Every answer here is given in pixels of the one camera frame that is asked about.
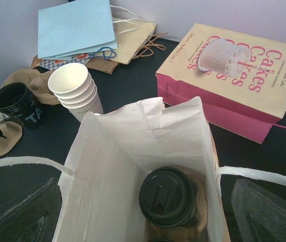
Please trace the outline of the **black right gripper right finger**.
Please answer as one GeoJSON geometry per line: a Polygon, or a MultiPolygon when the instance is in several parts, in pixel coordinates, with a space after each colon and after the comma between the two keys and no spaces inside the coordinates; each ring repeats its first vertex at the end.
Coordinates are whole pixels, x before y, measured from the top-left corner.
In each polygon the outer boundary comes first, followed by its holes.
{"type": "Polygon", "coordinates": [[[231,203],[242,241],[286,241],[286,200],[238,179],[231,203]]]}

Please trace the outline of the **kraft bag with white handles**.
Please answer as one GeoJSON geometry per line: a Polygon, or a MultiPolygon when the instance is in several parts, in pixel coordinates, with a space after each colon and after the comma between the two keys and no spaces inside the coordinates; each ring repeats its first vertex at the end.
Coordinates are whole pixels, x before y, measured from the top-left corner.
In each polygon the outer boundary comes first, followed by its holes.
{"type": "Polygon", "coordinates": [[[286,186],[286,176],[218,166],[202,101],[172,107],[162,98],[128,104],[111,113],[88,113],[65,163],[23,156],[0,159],[0,167],[45,164],[61,171],[62,208],[53,241],[145,241],[139,187],[148,172],[178,166],[205,178],[209,241],[228,241],[220,178],[240,175],[286,186]]]}

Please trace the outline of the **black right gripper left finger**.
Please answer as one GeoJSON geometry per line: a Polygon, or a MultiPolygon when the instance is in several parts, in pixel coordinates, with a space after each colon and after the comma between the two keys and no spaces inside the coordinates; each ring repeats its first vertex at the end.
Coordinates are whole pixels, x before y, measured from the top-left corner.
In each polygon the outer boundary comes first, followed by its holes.
{"type": "Polygon", "coordinates": [[[0,206],[0,241],[52,241],[61,207],[52,177],[0,206]]]}

